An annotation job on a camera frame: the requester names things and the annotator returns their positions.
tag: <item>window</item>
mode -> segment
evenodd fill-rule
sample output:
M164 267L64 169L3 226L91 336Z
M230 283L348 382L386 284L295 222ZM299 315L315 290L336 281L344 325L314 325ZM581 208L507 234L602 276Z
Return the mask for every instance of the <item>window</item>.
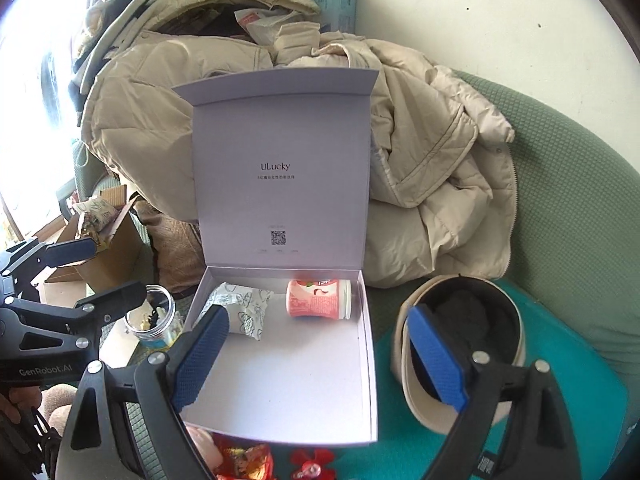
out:
M86 0L15 0L0 22L0 250L13 242L4 212L30 236L60 214L56 190L74 176L66 87L85 10Z

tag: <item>blue gripper pad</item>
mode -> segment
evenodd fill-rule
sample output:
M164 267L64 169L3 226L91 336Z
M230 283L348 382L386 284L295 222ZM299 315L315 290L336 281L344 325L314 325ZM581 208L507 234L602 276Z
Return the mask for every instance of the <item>blue gripper pad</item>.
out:
M461 412L468 401L464 373L453 355L444 345L427 315L417 306L407 316L409 338L420 356L420 361L433 382L440 400Z
M215 307L212 305L194 329L181 335L168 352L171 359L174 358L174 348L182 354L182 360L175 371L174 394L171 399L176 413L195 402L229 334L228 313L221 306ZM180 340L183 345L188 343L186 348L179 347Z

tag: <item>red flower decoration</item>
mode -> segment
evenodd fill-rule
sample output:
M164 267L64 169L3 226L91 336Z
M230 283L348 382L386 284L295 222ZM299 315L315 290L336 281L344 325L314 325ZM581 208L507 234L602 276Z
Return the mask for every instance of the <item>red flower decoration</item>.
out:
M313 456L304 449L297 449L291 454L291 463L298 466L291 479L335 480L335 469L325 467L334 460L335 455L328 449L315 449Z

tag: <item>brown pillow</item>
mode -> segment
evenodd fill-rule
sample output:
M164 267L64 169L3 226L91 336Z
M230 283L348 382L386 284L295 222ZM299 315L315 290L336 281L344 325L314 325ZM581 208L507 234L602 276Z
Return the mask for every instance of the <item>brown pillow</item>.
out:
M198 227L159 212L146 200L134 208L151 238L157 283L172 294L198 285L206 270Z

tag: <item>jacket zipper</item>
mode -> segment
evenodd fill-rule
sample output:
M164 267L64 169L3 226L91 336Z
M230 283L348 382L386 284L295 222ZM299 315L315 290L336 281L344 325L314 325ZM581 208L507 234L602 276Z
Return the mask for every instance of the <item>jacket zipper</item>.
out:
M515 204L513 205L513 222L511 222L511 228L509 229L509 257L507 258L507 264L504 266L502 273L500 274L500 278L502 278L509 270L509 265L511 264L511 236L513 235L513 229L516 225L516 219L518 218L518 175L516 174L516 166L513 163L513 155L511 155L511 150L509 146L505 144L504 149L507 150L507 154L509 155L509 164L511 167L511 175L513 176L513 198Z

